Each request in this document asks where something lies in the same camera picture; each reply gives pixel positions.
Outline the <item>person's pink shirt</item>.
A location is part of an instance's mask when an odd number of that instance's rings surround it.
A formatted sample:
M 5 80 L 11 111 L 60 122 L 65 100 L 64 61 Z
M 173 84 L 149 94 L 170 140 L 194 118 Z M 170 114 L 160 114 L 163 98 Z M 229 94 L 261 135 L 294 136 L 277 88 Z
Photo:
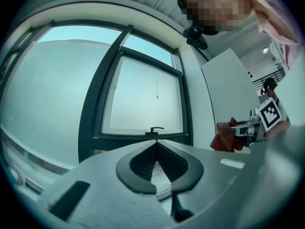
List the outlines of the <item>person's pink shirt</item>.
M 271 38 L 270 52 L 285 72 L 292 69 L 305 45 L 303 32 L 282 0 L 251 0 L 258 29 Z

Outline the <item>white partition panel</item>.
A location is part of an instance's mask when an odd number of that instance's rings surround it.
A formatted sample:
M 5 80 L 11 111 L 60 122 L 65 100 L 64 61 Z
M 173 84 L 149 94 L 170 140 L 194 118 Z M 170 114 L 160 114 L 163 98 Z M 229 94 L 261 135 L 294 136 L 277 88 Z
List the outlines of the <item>white partition panel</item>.
M 259 98 L 246 69 L 232 49 L 201 66 L 209 91 L 215 124 L 247 120 Z

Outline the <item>openable frosted window sash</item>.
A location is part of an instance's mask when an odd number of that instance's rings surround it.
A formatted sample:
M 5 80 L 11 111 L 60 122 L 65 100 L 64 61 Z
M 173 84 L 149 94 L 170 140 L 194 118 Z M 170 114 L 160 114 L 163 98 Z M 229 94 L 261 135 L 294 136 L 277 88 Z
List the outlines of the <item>openable frosted window sash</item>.
M 116 64 L 106 98 L 102 134 L 145 135 L 183 132 L 178 78 L 136 59 L 122 56 Z

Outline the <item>person's right forearm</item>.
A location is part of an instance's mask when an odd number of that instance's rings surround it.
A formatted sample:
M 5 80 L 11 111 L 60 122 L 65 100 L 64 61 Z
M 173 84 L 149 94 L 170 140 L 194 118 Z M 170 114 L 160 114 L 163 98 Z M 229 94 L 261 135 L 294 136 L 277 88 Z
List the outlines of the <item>person's right forearm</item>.
M 277 134 L 286 131 L 290 127 L 289 121 L 280 121 L 271 128 L 266 135 L 266 140 L 271 141 Z

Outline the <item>red wiping cloth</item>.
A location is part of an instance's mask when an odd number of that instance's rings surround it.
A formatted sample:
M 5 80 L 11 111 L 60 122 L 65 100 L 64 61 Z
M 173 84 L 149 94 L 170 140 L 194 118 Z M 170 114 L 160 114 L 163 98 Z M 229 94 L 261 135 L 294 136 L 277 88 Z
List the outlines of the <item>red wiping cloth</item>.
M 232 127 L 237 126 L 237 121 L 232 117 L 229 122 L 218 122 L 215 125 L 215 137 L 210 147 L 215 151 L 232 152 L 241 151 L 244 147 L 243 140 L 235 136 Z

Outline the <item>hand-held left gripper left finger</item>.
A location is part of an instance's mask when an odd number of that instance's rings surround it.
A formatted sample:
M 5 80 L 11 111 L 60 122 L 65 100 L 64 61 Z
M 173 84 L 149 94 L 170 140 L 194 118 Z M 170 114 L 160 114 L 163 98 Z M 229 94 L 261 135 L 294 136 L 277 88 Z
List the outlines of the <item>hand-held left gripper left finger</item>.
M 66 221 L 54 215 L 60 228 L 68 229 L 165 229 L 176 222 L 162 208 L 156 195 L 129 190 L 117 177 L 116 164 L 126 154 L 154 141 L 128 145 L 91 156 L 46 188 L 39 205 L 49 211 L 77 181 L 89 187 Z

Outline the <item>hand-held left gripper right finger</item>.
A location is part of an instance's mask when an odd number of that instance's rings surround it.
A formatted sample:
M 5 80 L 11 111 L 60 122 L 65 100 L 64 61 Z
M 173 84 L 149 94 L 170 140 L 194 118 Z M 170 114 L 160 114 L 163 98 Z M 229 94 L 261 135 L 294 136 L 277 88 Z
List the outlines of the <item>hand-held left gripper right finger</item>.
M 236 224 L 246 192 L 228 191 L 248 156 L 156 142 L 157 160 L 171 180 L 174 210 L 188 224 Z

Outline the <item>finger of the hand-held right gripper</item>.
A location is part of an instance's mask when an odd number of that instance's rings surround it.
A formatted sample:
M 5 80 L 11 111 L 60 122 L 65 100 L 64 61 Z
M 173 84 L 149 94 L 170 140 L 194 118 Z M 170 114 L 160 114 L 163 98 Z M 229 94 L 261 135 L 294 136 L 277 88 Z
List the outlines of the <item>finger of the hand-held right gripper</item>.
M 255 124 L 249 120 L 240 121 L 236 126 L 232 126 L 231 129 L 235 136 L 254 136 L 255 135 Z

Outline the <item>large fixed frosted window pane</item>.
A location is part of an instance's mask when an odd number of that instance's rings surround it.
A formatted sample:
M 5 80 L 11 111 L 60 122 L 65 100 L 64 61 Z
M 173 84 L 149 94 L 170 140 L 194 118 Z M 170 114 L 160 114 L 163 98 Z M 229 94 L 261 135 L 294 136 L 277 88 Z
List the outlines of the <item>large fixed frosted window pane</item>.
M 21 148 L 65 169 L 78 162 L 81 112 L 92 78 L 120 31 L 50 29 L 21 58 L 5 93 L 1 126 Z

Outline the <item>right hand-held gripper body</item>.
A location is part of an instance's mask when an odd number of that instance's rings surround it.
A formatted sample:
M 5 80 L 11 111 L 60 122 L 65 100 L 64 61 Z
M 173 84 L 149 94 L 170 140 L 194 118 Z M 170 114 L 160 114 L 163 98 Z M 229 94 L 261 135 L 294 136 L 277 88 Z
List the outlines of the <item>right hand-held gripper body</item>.
M 250 111 L 249 121 L 255 124 L 255 135 L 249 137 L 250 148 L 254 143 L 267 141 L 267 132 L 280 121 L 289 121 L 285 110 L 273 98 L 267 98 L 262 104 Z

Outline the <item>dark grey window frame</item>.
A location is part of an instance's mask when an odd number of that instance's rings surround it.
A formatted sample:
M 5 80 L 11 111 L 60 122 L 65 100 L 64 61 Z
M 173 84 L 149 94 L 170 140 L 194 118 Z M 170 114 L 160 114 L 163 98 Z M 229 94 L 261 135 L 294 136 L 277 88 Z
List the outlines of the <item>dark grey window frame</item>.
M 36 27 L 30 26 L 26 28 L 24 32 L 22 32 L 17 36 L 16 39 L 14 39 L 14 43 L 12 46 L 10 46 L 10 49 L 7 53 L 7 55 L 17 53 L 17 56 L 4 77 L 4 82 L 0 89 L 0 99 L 3 97 L 4 88 L 8 86 L 8 79 L 12 74 L 15 64 L 25 54 L 25 51 L 30 47 L 30 44 L 32 42 L 37 42 L 52 28 L 72 25 L 95 26 L 107 29 L 115 29 L 122 32 L 122 34 L 117 39 L 115 39 L 113 45 L 110 46 L 109 50 L 106 52 L 106 55 L 101 60 L 101 63 L 104 63 L 105 65 L 102 66 L 100 64 L 98 66 L 95 74 L 93 75 L 93 79 L 89 85 L 89 89 L 85 97 L 78 136 L 79 162 L 87 159 L 92 150 L 101 150 L 102 144 L 106 145 L 106 150 L 113 150 L 121 146 L 138 143 L 144 140 L 165 139 L 193 146 L 193 122 L 190 98 L 179 50 L 177 48 L 172 48 L 171 46 L 147 33 L 134 29 L 132 25 L 124 26 L 113 22 L 97 20 L 65 20 L 58 22 L 50 21 L 44 25 Z M 123 44 L 130 35 L 135 35 L 141 39 L 145 39 L 170 52 L 176 67 L 173 68 L 146 54 L 124 47 Z M 110 88 L 110 82 L 114 75 L 116 64 L 122 56 L 127 56 L 143 63 L 147 63 L 178 78 L 182 100 L 182 133 L 125 136 L 101 133 L 103 114 L 105 111 L 106 98 Z

